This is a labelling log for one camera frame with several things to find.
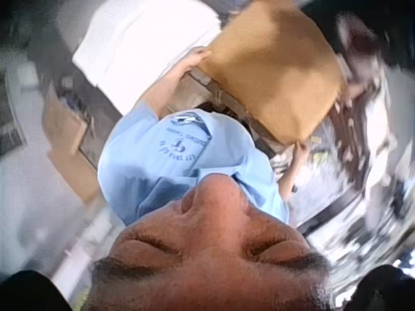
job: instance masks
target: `hand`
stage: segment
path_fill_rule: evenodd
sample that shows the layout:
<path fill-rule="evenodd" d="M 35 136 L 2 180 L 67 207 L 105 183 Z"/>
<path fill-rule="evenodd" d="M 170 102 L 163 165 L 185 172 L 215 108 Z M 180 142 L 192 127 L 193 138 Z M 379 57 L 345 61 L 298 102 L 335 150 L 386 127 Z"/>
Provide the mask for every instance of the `hand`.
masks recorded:
<path fill-rule="evenodd" d="M 293 153 L 293 162 L 297 165 L 302 165 L 307 161 L 307 158 L 310 154 L 310 148 L 307 146 L 305 142 L 296 142 L 296 146 L 294 147 Z"/>
<path fill-rule="evenodd" d="M 182 77 L 191 71 L 211 54 L 205 47 L 195 47 L 191 49 L 173 68 L 172 71 Z"/>

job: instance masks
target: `light blue shirt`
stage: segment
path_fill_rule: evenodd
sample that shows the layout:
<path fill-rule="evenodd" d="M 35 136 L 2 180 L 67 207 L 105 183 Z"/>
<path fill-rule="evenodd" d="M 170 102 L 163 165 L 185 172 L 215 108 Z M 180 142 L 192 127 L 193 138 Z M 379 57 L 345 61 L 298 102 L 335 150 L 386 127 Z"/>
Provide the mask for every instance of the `light blue shirt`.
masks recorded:
<path fill-rule="evenodd" d="M 158 120 L 141 103 L 115 126 L 98 165 L 114 212 L 130 225 L 212 173 L 231 176 L 258 209 L 288 222 L 269 160 L 236 120 L 193 109 Z"/>

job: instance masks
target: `nose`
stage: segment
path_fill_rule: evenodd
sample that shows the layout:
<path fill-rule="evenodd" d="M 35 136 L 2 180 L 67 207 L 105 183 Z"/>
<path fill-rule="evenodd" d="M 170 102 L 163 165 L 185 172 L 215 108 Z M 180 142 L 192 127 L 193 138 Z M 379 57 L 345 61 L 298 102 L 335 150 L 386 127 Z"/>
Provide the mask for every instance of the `nose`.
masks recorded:
<path fill-rule="evenodd" d="M 231 177 L 206 176 L 182 200 L 182 211 L 193 228 L 189 249 L 239 251 L 250 209 L 248 198 Z"/>

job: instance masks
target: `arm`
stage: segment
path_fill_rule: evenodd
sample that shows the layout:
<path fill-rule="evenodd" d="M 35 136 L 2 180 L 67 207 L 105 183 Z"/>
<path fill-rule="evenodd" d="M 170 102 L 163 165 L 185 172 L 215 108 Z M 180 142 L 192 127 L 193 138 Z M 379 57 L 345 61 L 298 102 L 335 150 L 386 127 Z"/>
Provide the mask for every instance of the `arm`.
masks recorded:
<path fill-rule="evenodd" d="M 144 101 L 147 106 L 160 117 L 164 107 L 169 103 L 177 85 L 183 75 L 197 66 L 204 58 L 208 57 L 209 51 L 203 48 L 195 48 L 180 60 L 168 73 L 150 86 L 139 98 L 136 105 Z"/>
<path fill-rule="evenodd" d="M 279 195 L 285 202 L 290 200 L 292 186 L 296 180 L 296 176 L 301 166 L 307 161 L 309 156 L 309 148 L 305 143 L 296 143 L 292 162 L 285 174 L 279 179 Z"/>

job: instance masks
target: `man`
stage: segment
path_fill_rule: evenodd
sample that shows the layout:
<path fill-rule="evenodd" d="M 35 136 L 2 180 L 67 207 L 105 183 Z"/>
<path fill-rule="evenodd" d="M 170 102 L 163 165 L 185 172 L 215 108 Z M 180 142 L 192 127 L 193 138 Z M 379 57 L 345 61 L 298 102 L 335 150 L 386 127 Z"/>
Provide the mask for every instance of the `man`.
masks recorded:
<path fill-rule="evenodd" d="M 85 310 L 328 310 L 329 264 L 287 225 L 297 144 L 279 188 L 268 158 L 230 117 L 195 109 L 160 120 L 192 51 L 115 127 L 99 181 L 130 225 L 93 273 Z"/>
<path fill-rule="evenodd" d="M 192 50 L 151 86 L 119 121 L 102 152 L 98 178 L 110 206 L 126 225 L 197 186 L 209 174 L 231 177 L 254 207 L 289 221 L 284 202 L 309 154 L 298 143 L 279 187 L 265 154 L 241 123 L 193 109 L 159 120 L 181 77 L 208 57 Z"/>

